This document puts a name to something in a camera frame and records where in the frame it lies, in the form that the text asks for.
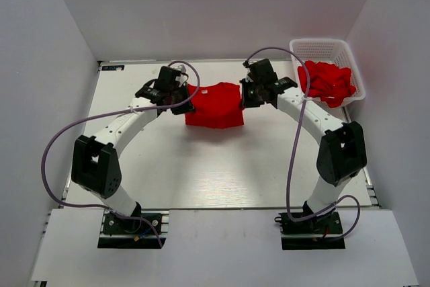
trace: gray wall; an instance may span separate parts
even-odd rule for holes
[[[368,0],[347,41],[367,97],[369,172],[402,231],[420,286],[430,286],[430,0]]]
[[[83,117],[97,63],[63,0],[0,0],[0,286],[26,286],[48,211],[40,179],[50,137]],[[49,157],[57,195],[77,131]]]
[[[65,2],[97,59],[132,60],[245,58],[297,37],[344,39],[366,0]]]

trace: white basket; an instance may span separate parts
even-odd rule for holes
[[[352,52],[349,49],[349,45],[345,41],[330,38],[301,38],[290,42],[290,50],[300,57],[303,62],[312,60],[314,62],[332,63],[340,68],[349,67],[351,69],[351,84],[357,90],[351,97],[346,97],[343,100],[342,107],[350,104],[352,101],[364,99],[366,96],[360,72],[358,71]],[[291,59],[294,76],[301,89],[300,80],[298,78],[298,67],[302,65],[293,56]]]

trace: red t-shirt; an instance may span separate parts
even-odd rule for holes
[[[188,85],[189,94],[196,87]],[[221,82],[200,87],[191,99],[195,112],[185,114],[185,123],[191,126],[225,129],[243,125],[241,92],[238,85]]]

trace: pile of red fabric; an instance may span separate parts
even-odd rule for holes
[[[351,69],[340,69],[334,64],[323,62],[305,62],[310,74],[309,97],[319,97],[330,108],[339,107],[346,97],[352,96],[356,88],[351,85]],[[298,68],[300,86],[306,91],[306,72],[303,67]]]
[[[189,84],[188,90],[193,93],[196,87]],[[196,110],[185,114],[185,123],[190,126],[225,129],[243,125],[241,92],[238,85],[221,82],[200,87],[191,102]]]

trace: white arm segment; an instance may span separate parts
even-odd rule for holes
[[[155,104],[152,104],[143,97],[133,98],[130,105],[134,109],[155,106]],[[123,114],[118,116],[109,126],[95,134],[95,139],[102,144],[112,143],[119,158],[128,143],[143,130],[147,124],[155,119],[157,119],[156,109]],[[118,190],[107,199],[103,199],[97,194],[94,195],[96,195],[103,204],[125,216],[130,216],[136,208],[136,201],[127,194],[126,190],[121,185],[118,187]]]
[[[293,117],[298,121],[300,109],[302,108],[303,94],[298,87],[291,87],[277,97],[277,108]],[[306,102],[306,109],[303,116],[303,127],[314,137],[318,145],[321,137],[325,135],[327,130],[336,130],[341,128],[343,121],[333,117],[318,106],[313,101]],[[347,179],[339,186],[333,186],[327,183],[321,176],[318,178],[312,195],[307,199],[309,208],[313,212],[322,210],[326,206],[337,201],[337,198],[351,181]]]

